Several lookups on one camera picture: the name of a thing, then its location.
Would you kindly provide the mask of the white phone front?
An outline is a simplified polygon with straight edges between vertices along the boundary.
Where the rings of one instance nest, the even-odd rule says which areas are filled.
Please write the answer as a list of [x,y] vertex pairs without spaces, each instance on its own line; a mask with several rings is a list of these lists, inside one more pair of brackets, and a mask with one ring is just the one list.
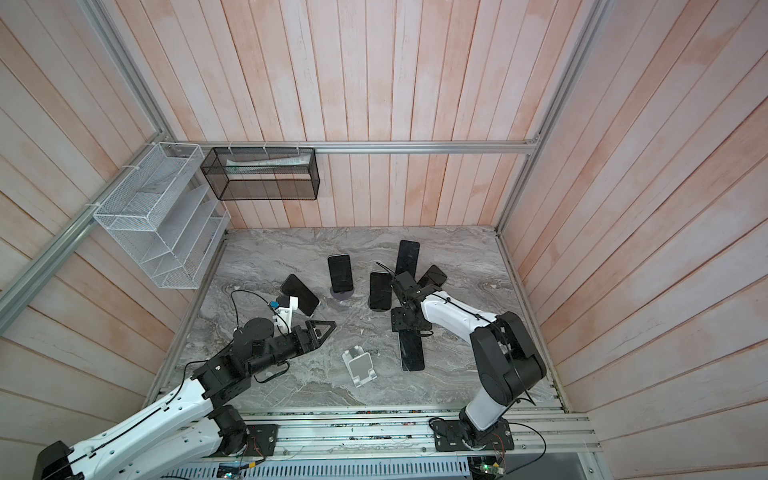
[[418,331],[403,330],[398,333],[402,370],[417,372],[425,369],[423,343]]

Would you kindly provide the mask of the black phone stand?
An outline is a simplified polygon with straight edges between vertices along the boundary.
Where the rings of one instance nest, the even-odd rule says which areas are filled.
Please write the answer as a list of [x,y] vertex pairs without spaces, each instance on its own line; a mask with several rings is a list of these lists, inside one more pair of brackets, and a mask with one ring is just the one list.
[[390,310],[392,306],[391,275],[372,272],[369,281],[369,308],[377,312]]

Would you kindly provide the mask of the white folding phone stand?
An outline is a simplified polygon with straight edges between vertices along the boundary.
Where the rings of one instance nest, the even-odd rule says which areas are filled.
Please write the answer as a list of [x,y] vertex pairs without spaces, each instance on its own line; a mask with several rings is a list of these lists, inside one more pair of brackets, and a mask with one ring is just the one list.
[[360,346],[356,345],[345,350],[342,354],[342,360],[356,388],[360,388],[377,378],[370,353],[364,351]]

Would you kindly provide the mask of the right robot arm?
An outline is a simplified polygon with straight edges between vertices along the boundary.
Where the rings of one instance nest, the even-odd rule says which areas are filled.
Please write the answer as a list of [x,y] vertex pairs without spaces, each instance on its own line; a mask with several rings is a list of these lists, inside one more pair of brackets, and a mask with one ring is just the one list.
[[408,272],[393,275],[391,287],[408,330],[421,333],[437,325],[472,347],[481,388],[459,414],[465,442],[491,433],[514,401],[546,377],[546,364],[519,315],[479,310],[434,284],[418,285]]

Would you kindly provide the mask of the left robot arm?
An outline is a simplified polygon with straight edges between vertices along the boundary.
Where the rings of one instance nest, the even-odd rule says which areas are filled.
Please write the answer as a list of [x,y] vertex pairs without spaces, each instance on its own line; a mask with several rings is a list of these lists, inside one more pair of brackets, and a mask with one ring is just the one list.
[[335,328],[333,321],[308,320],[276,334],[270,320],[253,318],[165,397],[73,446],[57,441],[44,448],[33,476],[150,479],[198,458],[241,455],[251,434],[231,400],[256,374],[319,349]]

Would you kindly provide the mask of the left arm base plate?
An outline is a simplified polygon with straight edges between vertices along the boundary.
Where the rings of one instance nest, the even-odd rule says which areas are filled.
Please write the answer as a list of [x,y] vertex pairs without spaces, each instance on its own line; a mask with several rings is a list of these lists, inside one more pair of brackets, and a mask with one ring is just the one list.
[[274,455],[279,426],[277,424],[255,424],[236,427],[225,433],[213,456],[256,456]]

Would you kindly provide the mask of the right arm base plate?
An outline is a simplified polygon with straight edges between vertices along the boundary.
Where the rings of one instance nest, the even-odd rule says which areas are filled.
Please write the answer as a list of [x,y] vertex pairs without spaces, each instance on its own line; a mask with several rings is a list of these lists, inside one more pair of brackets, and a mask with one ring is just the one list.
[[515,449],[509,423],[499,419],[487,430],[477,430],[468,420],[445,420],[432,417],[428,426],[433,432],[438,452],[497,450],[502,453]]

